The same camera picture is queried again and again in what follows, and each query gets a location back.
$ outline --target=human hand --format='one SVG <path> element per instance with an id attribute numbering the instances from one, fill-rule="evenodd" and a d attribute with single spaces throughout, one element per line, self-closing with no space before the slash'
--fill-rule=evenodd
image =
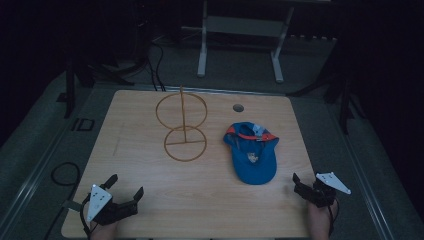
<path id="1" fill-rule="evenodd" d="M 331 216 L 328 207 L 318 208 L 315 204 L 308 202 L 308 230 L 313 240 L 328 240 L 331 222 L 338 212 L 338 203 L 330 206 L 333 213 Z"/>
<path id="2" fill-rule="evenodd" d="M 118 226 L 118 221 L 102 226 L 94 221 L 90 222 L 92 240 L 113 240 L 116 234 L 116 228 Z"/>

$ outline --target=blue baseball cap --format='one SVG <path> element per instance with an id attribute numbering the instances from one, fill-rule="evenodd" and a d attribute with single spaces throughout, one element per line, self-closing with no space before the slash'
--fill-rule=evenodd
<path id="1" fill-rule="evenodd" d="M 231 147 L 234 170 L 241 181 L 251 185 L 265 184 L 277 172 L 274 148 L 279 138 L 264 127 L 251 123 L 232 124 L 224 136 Z"/>

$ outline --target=light wood table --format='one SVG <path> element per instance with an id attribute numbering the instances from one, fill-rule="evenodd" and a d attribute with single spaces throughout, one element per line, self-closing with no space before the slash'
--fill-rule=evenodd
<path id="1" fill-rule="evenodd" d="M 207 118 L 198 127 L 207 138 L 207 147 L 199 158 L 181 162 L 164 150 L 170 130 L 155 114 L 158 102 L 169 94 L 127 90 L 115 94 L 74 201 L 81 203 L 92 184 L 102 184 L 116 173 L 119 180 L 108 190 L 114 202 L 132 200 L 141 186 L 145 192 L 138 204 L 139 213 L 120 222 L 117 237 L 307 236 L 306 204 L 293 192 L 292 174 L 296 172 L 308 184 L 314 180 L 314 173 L 290 100 L 281 96 L 195 93 L 207 104 Z M 172 126 L 182 124 L 180 100 L 177 94 L 160 104 L 161 121 Z M 234 104 L 243 105 L 244 111 L 234 111 Z M 187 94 L 184 109 L 186 125 L 199 123 L 206 112 L 200 101 Z M 280 138 L 275 148 L 277 173 L 267 184 L 247 185 L 234 172 L 223 136 L 232 123 L 242 121 L 262 125 Z M 203 144 L 169 149 L 179 157 L 189 157 Z M 68 213 L 62 234 L 69 238 L 85 236 L 78 213 Z"/>

